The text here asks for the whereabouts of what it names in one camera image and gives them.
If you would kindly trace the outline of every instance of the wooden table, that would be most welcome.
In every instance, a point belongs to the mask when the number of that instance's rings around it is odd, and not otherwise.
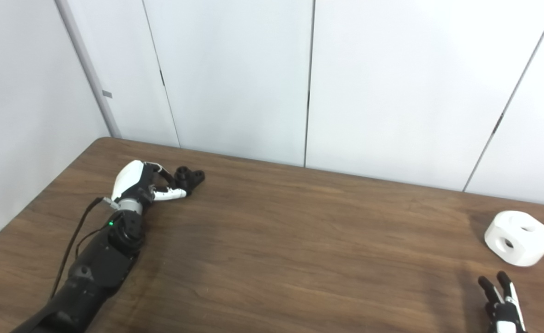
[[[544,222],[544,206],[100,139],[0,233],[0,333],[46,302],[80,215],[134,159],[206,181],[147,212],[139,263],[89,332],[484,333],[477,277],[498,270],[544,332],[544,259],[513,267],[483,242],[497,212]]]

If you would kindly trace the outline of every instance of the white wall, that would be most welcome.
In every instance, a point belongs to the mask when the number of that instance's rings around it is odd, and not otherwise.
[[[182,148],[303,165],[312,0],[145,0]]]
[[[0,1],[0,230],[108,135],[53,1]]]
[[[141,0],[58,0],[124,139],[179,146]]]
[[[307,167],[462,190],[544,0],[319,0]]]
[[[544,203],[544,39],[467,191]]]

